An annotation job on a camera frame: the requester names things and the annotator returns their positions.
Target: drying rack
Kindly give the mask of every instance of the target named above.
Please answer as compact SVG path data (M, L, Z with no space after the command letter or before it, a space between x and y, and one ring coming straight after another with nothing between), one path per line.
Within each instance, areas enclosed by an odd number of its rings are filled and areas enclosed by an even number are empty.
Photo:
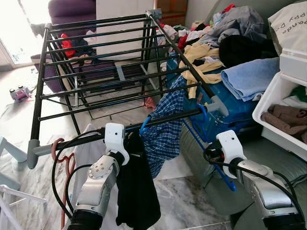
M70 115L76 131L80 134L80 130L78 127L78 123L75 117L76 113L81 112L91 112L93 109L98 109L110 105L120 104L131 102L134 100L144 99L151 96L160 95L161 97L163 94L168 92L174 92L177 90L187 89L190 87L201 86L208 96L211 98L211 104L206 106L207 112L220 110L223 115L227 115L228 111L224 104L220 101L220 99L211 91L211 89L206 85L204 80L200 77L197 71L194 69L191 63L186 59L183 53L178 49L176 44L170 39L164 29L161 27L159 23L159 19L161 18L161 10L151 10L146 11L145 14L134 15L134 16L124 16L118 18L110 18L110 19L102 19L102 20L93 20L93 21L85 21L85 22L78 22L78 23L66 23L66 24L58 24L58 25L46 25L44 31L44 41L43 41L43 49L41 53L41 60L40 60L40 69L38 74L38 81L37 81L37 90L36 90L36 98L35 98L35 110L33 115L33 123L32 123L32 131L31 131L31 139L28 145L28 153L27 153L27 163L30 169L34 168L37 164L38 157L47 155L51 153L51 144L40 146L39 143L39 131L40 131L40 122L56 117L61 116L68 116ZM76 35L76 36L69 36L66 38L58 38L59 34L68 32L68 31L75 31L75 30L87 30L87 29L95 29L98 27L111 27L116 25L127 25L131 23L143 23L141 27L138 28L130 28L124 30L117 30L111 32L103 32L103 33L96 33L96 34L85 34L85 35ZM106 43L98 43L93 45L85 45L85 46L77 46L73 48L62 48L61 42L65 40L72 40L72 39L83 39L89 37L97 37L97 36L107 36L107 35L115 35L115 34L122 34L124 37L125 33L141 31L142 37L124 39L119 41L111 41ZM165 38L165 45L159 45L157 40L159 37ZM70 50L80 50L84 48L94 48L99 46L111 46L116 44L123 44L123 43L130 43L130 42L142 42L142 46L137 49L125 50L120 52L112 52L106 54L99 54L93 55L88 57L80 57L76 59L68 59L65 51ZM168 48L171 47L175 54L169 57L159 57L159 49L161 48ZM76 68L72 66L72 62L84 62L85 60L95 60L98 58L109 58L115 57L124 54L132 54L132 53L140 53L139 57L121 59L118 61L129 61L133 60L134 62L125 64L122 66L111 66L108 68L98 68L94 70L85 70L85 71L76 71ZM46 56L50 55L52 62L47 62ZM160 63L163 61L167 61L168 59L176 58L178 63L183 61L185 67L183 68L176 68L173 70L161 71L160 70ZM156 63L157 71L156 73L148 74L148 65L149 63ZM45 67L46 66L54 66L57 75L44 78L45 74ZM136 68L132 73L128 71L128 74L124 74L125 68ZM192 85L187 85L183 87L178 87L175 89L163 89L163 79L162 77L167 74L175 74L175 77L180 76L180 74L186 70L189 70L192 75L197 80L197 83ZM100 74L94 78L86 78L87 75L91 74ZM153 86L153 90L145 91L145 86L148 85L148 82L152 84L153 78L158 78L158 87ZM66 80L71 87L70 90L64 90L61 92L51 93L51 94L43 94L43 87L44 82L46 81L54 81L58 80L60 84L64 88L64 80ZM95 82L88 83L89 80L96 80ZM140 87L140 92L126 94L120 97L115 97L112 99L105 99L105 100L98 100L95 102L88 102L88 97L91 95L104 95L109 92L116 92L122 91L130 88L137 88ZM69 99L69 95L74 95L74 104L71 103ZM66 103L61 103L58 101L53 100L53 97L63 96ZM48 100L54 103L60 103L62 105L67 106L68 111L63 112L60 114L53 114L49 116L42 117L41 110L42 110L42 101ZM192 115L197 115L202 113L202 110L197 108L190 111L184 111L182 113L173 114L169 116L165 116L158 119L153 119L146 127L154 126L158 124L162 124L165 122L169 122L176 119L185 118ZM125 129L127 132L137 130L141 127L142 123L137 123L134 125L126 126ZM105 136L105 129L100 128L97 130L96 134L92 134L86 137L79 138L75 140L73 143L62 142L57 145L57 150L77 146L80 144L88 143L91 141L103 139Z

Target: black garment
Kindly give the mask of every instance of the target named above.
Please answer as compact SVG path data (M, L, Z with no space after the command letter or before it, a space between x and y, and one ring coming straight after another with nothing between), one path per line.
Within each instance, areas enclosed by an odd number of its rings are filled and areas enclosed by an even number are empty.
M88 43L85 41L83 38L81 39L72 39L71 41L72 47L77 47L77 46L87 46ZM73 55L74 57L80 57L83 54L87 54L88 56L91 55L96 55L96 51L92 48L81 48L81 49L76 49L76 53Z
M265 58L276 58L278 54L272 40L264 40L261 44L261 59Z
M204 28L206 28L205 24L201 23L196 27L195 31L203 30Z
M190 41L186 42L186 46L187 46L187 45L192 45L193 43L197 42L199 39L200 39L200 38L197 37L197 38L195 38L195 39L193 39L193 40L190 40Z
M146 230L158 221L161 212L143 142L138 132L133 132L125 138L125 149L130 154L130 160L127 165L121 167L117 178L116 223L126 223L135 230Z
M205 62L203 60L194 60L193 65L195 66L200 66L203 65Z
M261 47L257 42L242 35L231 35L220 43L220 60L227 67L261 58Z

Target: pile of clothes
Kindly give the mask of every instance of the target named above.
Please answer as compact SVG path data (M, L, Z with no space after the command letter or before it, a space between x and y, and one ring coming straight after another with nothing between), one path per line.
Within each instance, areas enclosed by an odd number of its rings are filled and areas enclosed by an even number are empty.
M86 32L86 35L92 35L95 34L95 32L89 30ZM61 38L66 38L66 34L62 34ZM64 40L61 42L62 48L73 48L73 47L78 47L78 46L87 46L87 45L93 45L96 44L96 39L97 37L85 37L85 38L80 38L80 39L72 39L72 40ZM96 55L96 49L95 48L90 48L90 47L85 47L85 48L77 48L75 50L67 50L65 51L66 56L69 59L74 59L74 58L85 58L88 56ZM92 60L85 60L85 64L90 64Z
M259 100L280 71L264 21L250 6L230 4L210 24L195 22L190 30L179 30L178 37L178 47L202 79L209 84L222 81L238 100ZM182 75L187 85L196 83L189 71ZM189 98L196 98L196 87L189 88Z
M272 105L261 119L307 144L307 88L293 89L289 97Z

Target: wall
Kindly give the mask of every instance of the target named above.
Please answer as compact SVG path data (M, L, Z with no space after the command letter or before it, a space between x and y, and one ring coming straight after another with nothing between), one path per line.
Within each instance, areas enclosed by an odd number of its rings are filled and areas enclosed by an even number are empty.
M206 20L208 14L218 0L189 0L186 15L187 27L191 27L196 20Z

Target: plaid shirt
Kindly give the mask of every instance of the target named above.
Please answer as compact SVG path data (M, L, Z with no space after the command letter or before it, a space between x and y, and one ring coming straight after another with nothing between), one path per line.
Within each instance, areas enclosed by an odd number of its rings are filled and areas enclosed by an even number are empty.
M180 76L172 84L171 89L185 85L186 81ZM184 90L178 90L165 94L158 103L156 110L150 114L152 119L183 112L184 93ZM182 119L153 126L144 131L142 139L153 178L160 172L164 161L179 155L181 126Z

